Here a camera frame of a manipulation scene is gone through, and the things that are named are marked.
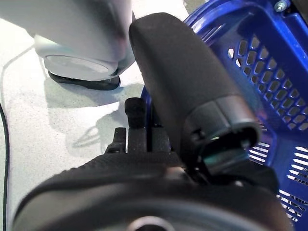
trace blue metal frame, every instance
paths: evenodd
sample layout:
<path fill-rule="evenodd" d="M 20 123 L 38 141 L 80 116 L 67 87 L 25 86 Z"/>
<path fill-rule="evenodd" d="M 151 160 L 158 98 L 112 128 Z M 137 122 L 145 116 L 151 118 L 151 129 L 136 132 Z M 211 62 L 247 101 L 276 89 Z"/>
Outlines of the blue metal frame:
<path fill-rule="evenodd" d="M 299 13 L 276 12 L 276 2 L 211 0 L 185 23 L 214 51 L 257 115 L 263 135 L 249 154 L 275 169 L 281 189 L 277 197 L 296 230 L 304 231 L 308 227 L 308 27 Z M 143 97 L 149 102 L 146 91 Z"/>

